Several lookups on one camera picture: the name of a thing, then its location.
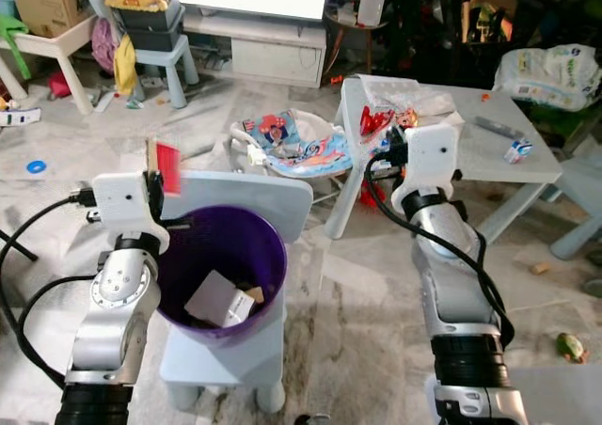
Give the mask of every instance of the marble floor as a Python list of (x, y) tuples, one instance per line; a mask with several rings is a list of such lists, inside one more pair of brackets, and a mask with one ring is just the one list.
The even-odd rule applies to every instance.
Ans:
[[(156, 135), (181, 148), (184, 167), (227, 169), (220, 145), (239, 118), (296, 107), (332, 119), (339, 90), (283, 87), (204, 79), (189, 91), (189, 104), (173, 110), (149, 94), (141, 110), (118, 98), (101, 114), (82, 117), (70, 99), (49, 102), (48, 89), (29, 87), (30, 104), (42, 121), (0, 133), (0, 228), (8, 233), (42, 206), (103, 172), (133, 169), (144, 157), (144, 138)], [(25, 166), (43, 160), (47, 169)], [(515, 185), (459, 182), (470, 221), (478, 224), (510, 195)], [(410, 259), (411, 236), (384, 216), (357, 204), (344, 235), (330, 241), (324, 223), (332, 202), (314, 206), (301, 238), (288, 247), (284, 385), (287, 401), (276, 415), (258, 411), (249, 389), (206, 390), (194, 408), (173, 409), (158, 370), (169, 324), (158, 314), (150, 323), (142, 372), (130, 407), (130, 423), (286, 424), (303, 413), (329, 413), (339, 424), (432, 423), (423, 384), (433, 358), (420, 311), (420, 283)], [(30, 263), (11, 251), (3, 285), (18, 312), (41, 285), (64, 275), (89, 273), (106, 246), (101, 230), (86, 224), (85, 212), (68, 206), (36, 224), (23, 244), (40, 255)], [(565, 262), (547, 246), (585, 217), (566, 198), (537, 202), (491, 245), (485, 267), (498, 283), (516, 339), (508, 348), (511, 367), (563, 365), (554, 350), (559, 332), (577, 334), (602, 362), (602, 300), (581, 293), (596, 275), (581, 255)], [(535, 276), (534, 263), (549, 272)], [(87, 286), (73, 283), (47, 295), (27, 326), (34, 346), (63, 371), (72, 336), (87, 309)], [(0, 425), (52, 423), (61, 392), (19, 353), (8, 324), (0, 320)]]

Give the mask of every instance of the tv stand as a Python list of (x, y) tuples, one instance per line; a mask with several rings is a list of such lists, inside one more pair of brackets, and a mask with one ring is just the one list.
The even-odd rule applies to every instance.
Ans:
[(231, 38), (231, 62), (220, 70), (200, 68), (201, 73), (320, 87), (326, 52), (326, 32), (321, 23), (301, 24), (227, 12), (201, 16), (198, 9), (188, 9), (184, 31)]

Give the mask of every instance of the small milk carton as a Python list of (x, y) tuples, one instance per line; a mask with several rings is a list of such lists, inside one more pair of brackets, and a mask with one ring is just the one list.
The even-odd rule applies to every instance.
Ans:
[(512, 142), (512, 146), (504, 155), (504, 159), (509, 164), (517, 164), (525, 157), (527, 157), (533, 148), (533, 144), (529, 140), (515, 140)]

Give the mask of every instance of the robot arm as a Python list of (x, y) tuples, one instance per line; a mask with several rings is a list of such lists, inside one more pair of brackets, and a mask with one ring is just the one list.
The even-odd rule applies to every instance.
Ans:
[[(396, 135), (389, 135), (391, 153), (382, 158), (405, 165), (404, 180), (391, 196), (393, 208), (411, 225), (481, 263), (484, 240), (465, 222), (461, 209), (448, 202), (456, 167), (456, 129), (436, 125), (393, 132), (398, 145)], [(426, 329), (435, 355), (441, 424), (528, 425), (520, 393), (510, 387), (503, 362), (499, 317), (477, 273), (424, 235), (417, 236), (412, 259), (420, 273)]]
[(163, 206), (158, 175), (101, 175), (92, 187), (115, 247), (92, 281), (90, 308), (75, 336), (55, 421), (60, 425), (127, 423), (149, 319), (161, 297), (156, 258), (169, 245), (169, 234), (158, 224)]

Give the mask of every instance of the purple bucket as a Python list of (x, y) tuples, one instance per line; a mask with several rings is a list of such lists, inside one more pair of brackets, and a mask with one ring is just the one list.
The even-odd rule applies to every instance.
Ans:
[[(280, 292), (287, 264), (284, 243), (267, 221), (238, 207), (207, 207), (185, 216), (193, 226), (171, 230), (169, 249), (159, 258), (159, 312), (206, 345), (233, 343), (261, 322)], [(235, 284), (261, 286), (265, 302), (234, 326), (193, 327), (184, 305), (212, 270)]]

